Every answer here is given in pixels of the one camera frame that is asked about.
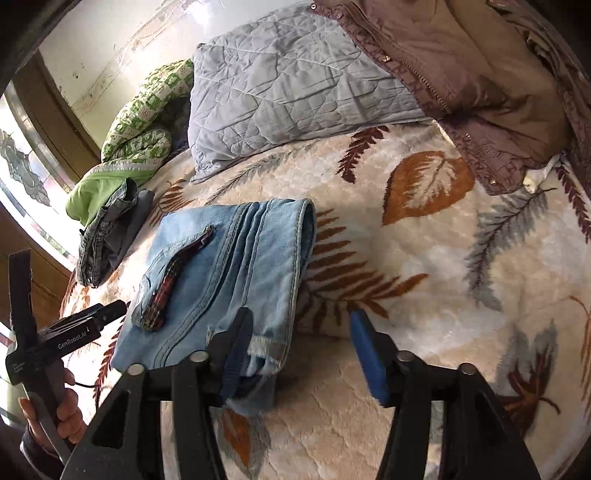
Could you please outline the person left hand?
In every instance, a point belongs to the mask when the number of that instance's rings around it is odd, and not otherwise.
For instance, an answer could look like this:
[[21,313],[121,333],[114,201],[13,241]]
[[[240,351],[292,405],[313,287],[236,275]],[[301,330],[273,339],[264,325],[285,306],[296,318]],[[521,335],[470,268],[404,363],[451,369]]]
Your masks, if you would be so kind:
[[[18,399],[18,403],[27,420],[34,441],[48,453],[55,454],[52,444],[37,421],[36,411],[31,401],[25,397],[21,397]],[[78,407],[78,395],[71,388],[65,389],[64,399],[57,408],[56,415],[59,419],[56,427],[58,435],[63,440],[77,444],[84,436],[87,426],[83,420],[82,412]]]

